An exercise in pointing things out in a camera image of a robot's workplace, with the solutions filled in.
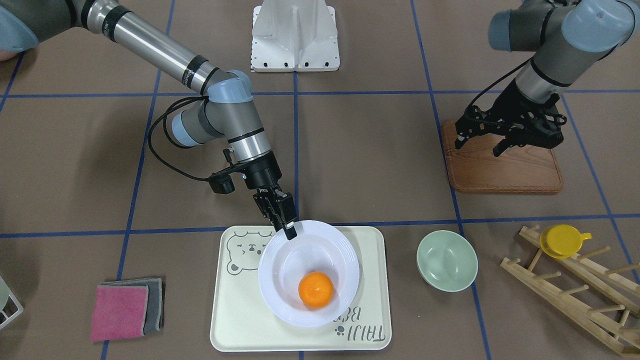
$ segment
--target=black cable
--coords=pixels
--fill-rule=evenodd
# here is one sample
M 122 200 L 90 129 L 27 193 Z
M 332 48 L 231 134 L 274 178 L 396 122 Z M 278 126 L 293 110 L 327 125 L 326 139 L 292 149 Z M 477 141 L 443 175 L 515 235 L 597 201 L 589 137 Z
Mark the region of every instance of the black cable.
M 496 80 L 493 82 L 493 84 L 487 86 L 487 88 L 485 88 L 484 90 L 482 90 L 480 92 L 480 94 L 477 94 L 476 97 L 471 100 L 471 102 L 469 103 L 469 106 L 467 106 L 468 108 L 470 108 L 471 106 L 473 106 L 476 101 L 478 99 L 480 99 L 480 96 L 484 95 L 487 91 L 491 90 L 491 88 L 493 88 L 495 85 L 498 85 L 502 80 L 510 77 L 514 72 L 520 70 L 524 65 L 527 65 L 527 63 L 529 62 L 529 60 L 533 59 L 533 57 L 527 59 L 526 61 L 524 61 L 523 63 L 521 63 L 520 65 L 516 66 L 515 69 L 509 71 L 508 73 L 504 74 L 500 79 Z
M 173 104 L 171 104 L 167 108 L 167 110 L 162 115 L 160 115 L 160 117 L 158 117 L 156 119 L 156 121 L 149 128 L 149 132 L 147 133 L 147 143 L 149 145 L 149 150 L 151 150 L 151 153 L 156 157 L 156 159 L 158 159 L 158 161 L 160 161 L 161 163 L 163 163 L 164 165 L 166 165 L 168 168 L 172 169 L 173 171 L 177 172 L 178 174 L 186 176 L 186 177 L 188 177 L 190 179 L 193 179 L 193 180 L 197 180 L 197 181 L 207 181 L 207 178 L 205 178 L 205 177 L 197 177 L 197 176 L 193 176 L 191 174 L 187 174 L 186 172 L 180 170 L 179 168 L 174 167 L 173 165 L 169 164 L 166 160 L 162 159 L 162 157 L 160 157 L 160 155 L 158 155 L 158 153 L 154 149 L 154 146 L 153 146 L 153 143 L 152 143 L 151 139 L 152 139 L 152 136 L 153 136 L 153 133 L 154 133 L 154 129 L 156 128 L 156 126 L 158 126 L 158 124 L 160 122 L 163 122 L 164 133 L 167 136 L 167 138 L 171 141 L 171 143 L 173 143 L 174 145 L 176 145 L 177 147 L 180 147 L 182 149 L 190 149 L 191 147 L 179 145 L 179 144 L 175 143 L 169 137 L 169 132 L 166 129 L 166 118 L 169 116 L 169 114 L 173 113 L 174 111 L 178 110 L 179 108 L 181 108 L 183 106 L 187 106 L 187 105 L 191 104 L 192 102 L 205 100 L 206 98 L 207 98 L 206 96 L 191 96 L 191 97 L 185 97 L 183 99 L 180 99 L 180 100 L 174 102 Z

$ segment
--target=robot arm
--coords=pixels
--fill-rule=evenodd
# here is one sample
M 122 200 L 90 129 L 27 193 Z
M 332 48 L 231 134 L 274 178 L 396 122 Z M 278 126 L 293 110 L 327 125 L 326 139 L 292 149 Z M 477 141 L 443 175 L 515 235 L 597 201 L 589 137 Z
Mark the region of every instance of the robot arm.
M 493 148 L 494 156 L 513 146 L 559 145 L 566 122 L 556 108 L 559 94 L 636 32 L 636 1 L 527 0 L 517 10 L 498 13 L 490 25 L 491 46 L 536 53 L 488 111 L 473 102 L 467 107 L 456 122 L 456 148 L 487 133 L 505 136 Z
M 102 33 L 184 86 L 207 96 L 174 119 L 172 131 L 182 145 L 196 146 L 226 138 L 230 166 L 207 181 L 216 193 L 233 192 L 229 176 L 239 172 L 263 216 L 288 239 L 296 236 L 296 208 L 290 193 L 278 185 L 282 173 L 271 151 L 251 96 L 249 78 L 225 72 L 120 5 L 117 0 L 0 0 L 0 49 L 17 53 L 59 33 L 82 26 Z M 231 159 L 234 154 L 236 162 Z

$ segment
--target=yellow cup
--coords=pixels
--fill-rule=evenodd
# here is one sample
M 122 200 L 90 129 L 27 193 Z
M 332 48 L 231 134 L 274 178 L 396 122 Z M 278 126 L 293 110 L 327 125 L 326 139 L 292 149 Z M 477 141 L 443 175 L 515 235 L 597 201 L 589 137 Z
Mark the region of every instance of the yellow cup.
M 578 252 L 582 242 L 588 239 L 591 239 L 590 233 L 581 234 L 570 225 L 554 225 L 540 234 L 540 248 L 552 258 L 566 259 Z

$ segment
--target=gray cloth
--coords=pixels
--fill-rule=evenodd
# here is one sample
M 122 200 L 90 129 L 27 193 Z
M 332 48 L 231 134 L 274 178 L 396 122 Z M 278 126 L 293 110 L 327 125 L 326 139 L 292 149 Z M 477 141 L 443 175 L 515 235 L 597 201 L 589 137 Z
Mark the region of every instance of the gray cloth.
M 147 317 L 145 318 L 145 326 L 143 331 L 145 335 L 160 331 L 160 323 L 162 320 L 162 279 L 159 277 L 146 277 L 143 279 L 107 281 L 101 282 L 100 285 L 138 285 L 147 286 L 149 288 L 149 298 L 147 300 Z

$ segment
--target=folded towel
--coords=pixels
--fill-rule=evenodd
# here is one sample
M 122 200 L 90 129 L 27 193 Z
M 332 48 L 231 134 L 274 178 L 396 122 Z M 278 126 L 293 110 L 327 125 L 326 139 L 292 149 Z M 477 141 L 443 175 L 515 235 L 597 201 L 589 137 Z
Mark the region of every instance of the folded towel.
M 147 335 L 151 332 L 160 331 L 160 323 L 162 320 L 162 279 L 159 277 L 146 277 L 143 279 L 101 282 L 100 285 L 147 286 L 149 288 L 149 297 L 147 300 L 147 317 L 145 320 L 144 333 Z
M 137 338 L 144 335 L 149 288 L 98 285 L 91 324 L 91 341 Z

